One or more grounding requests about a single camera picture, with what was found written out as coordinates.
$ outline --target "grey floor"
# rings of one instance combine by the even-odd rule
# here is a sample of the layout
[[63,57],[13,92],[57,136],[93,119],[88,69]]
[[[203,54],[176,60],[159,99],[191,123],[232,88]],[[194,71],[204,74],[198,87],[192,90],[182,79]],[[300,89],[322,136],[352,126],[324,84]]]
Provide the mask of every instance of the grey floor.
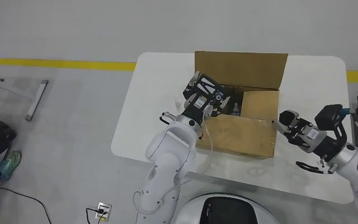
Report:
[[[1,67],[0,77],[32,92],[42,79],[50,81],[31,123],[24,120],[29,102],[0,90],[0,120],[18,130],[15,149],[23,153],[20,166],[2,186],[43,201],[53,224],[86,223],[85,208],[95,207],[98,202],[112,204],[109,223],[135,223],[132,195],[141,189],[150,165],[114,156],[110,150],[131,72]],[[352,99],[358,94],[357,87],[349,85]],[[281,223],[358,223],[358,212],[352,204],[330,203],[209,176],[183,186],[178,207],[208,192],[249,197]],[[39,204],[0,191],[0,223],[46,222]]]

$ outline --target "white table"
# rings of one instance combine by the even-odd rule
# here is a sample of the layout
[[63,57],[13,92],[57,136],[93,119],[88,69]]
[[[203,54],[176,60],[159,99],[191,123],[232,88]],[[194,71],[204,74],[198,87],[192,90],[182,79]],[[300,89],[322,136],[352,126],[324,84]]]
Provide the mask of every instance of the white table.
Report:
[[[159,121],[159,116],[164,111],[182,112],[175,102],[185,101],[182,91],[193,74],[194,54],[142,54],[113,137],[112,152],[117,156],[147,161],[144,152],[148,143],[166,127]],[[295,110],[302,118],[314,123],[314,117],[328,104],[349,106],[344,62],[336,57],[289,56],[280,87],[279,113]],[[349,118],[343,124],[351,142]],[[200,172],[208,158],[209,151],[197,149],[191,171]],[[347,180],[337,174],[309,173],[298,168],[296,161],[316,165],[318,157],[288,144],[287,139],[278,134],[274,158],[254,160],[214,152],[206,174],[331,202],[345,204],[353,201]]]

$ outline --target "white wall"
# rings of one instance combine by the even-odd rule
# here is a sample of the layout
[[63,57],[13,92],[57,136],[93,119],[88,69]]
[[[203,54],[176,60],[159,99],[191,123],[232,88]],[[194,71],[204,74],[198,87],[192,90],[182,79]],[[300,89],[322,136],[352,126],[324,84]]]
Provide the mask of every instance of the white wall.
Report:
[[0,0],[0,57],[230,50],[334,55],[358,69],[357,9],[356,0]]

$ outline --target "black cable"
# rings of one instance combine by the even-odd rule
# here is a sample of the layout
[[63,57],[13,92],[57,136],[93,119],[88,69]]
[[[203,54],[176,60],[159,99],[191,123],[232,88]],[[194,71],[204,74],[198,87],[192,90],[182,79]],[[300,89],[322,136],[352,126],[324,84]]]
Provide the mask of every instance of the black cable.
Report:
[[90,223],[90,220],[88,219],[88,210],[97,212],[98,214],[102,214],[102,215],[104,215],[104,214],[107,213],[107,212],[105,212],[102,208],[100,208],[100,209],[98,209],[98,210],[95,210],[95,209],[92,209],[92,208],[86,208],[86,217],[87,217],[87,223],[88,223],[88,224],[91,224],[91,223]]
[[35,200],[35,201],[39,202],[39,203],[42,205],[42,207],[44,207],[44,210],[45,210],[45,212],[46,212],[46,216],[47,216],[47,219],[49,220],[49,223],[52,224],[52,222],[51,222],[51,220],[50,220],[50,216],[49,216],[49,214],[47,213],[46,207],[45,207],[45,205],[44,205],[42,202],[40,202],[40,201],[37,200],[36,198],[30,197],[30,196],[26,196],[26,195],[20,194],[20,193],[18,193],[18,192],[14,192],[13,190],[10,190],[10,189],[7,189],[7,188],[0,188],[0,189],[2,189],[2,190],[8,190],[9,192],[13,192],[14,194],[17,194],[17,195],[20,195],[20,196],[23,196],[23,197],[26,197],[26,198],[31,198],[32,200]]
[[105,214],[107,214],[107,212],[102,213],[102,215],[101,215],[101,217],[100,217],[100,220],[98,220],[98,223],[97,223],[97,224],[100,224],[101,219],[102,219],[103,215],[105,215]]

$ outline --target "yellow floor line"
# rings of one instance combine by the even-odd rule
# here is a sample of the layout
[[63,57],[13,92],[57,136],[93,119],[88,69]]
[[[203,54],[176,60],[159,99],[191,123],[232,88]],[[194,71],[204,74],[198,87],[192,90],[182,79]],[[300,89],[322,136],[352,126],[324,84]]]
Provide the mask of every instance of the yellow floor line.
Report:
[[358,71],[347,71],[347,82],[358,82]]
[[[135,62],[90,62],[84,60],[41,60],[0,58],[0,66],[73,68],[106,71],[134,71]],[[358,71],[347,71],[348,82],[358,82]]]

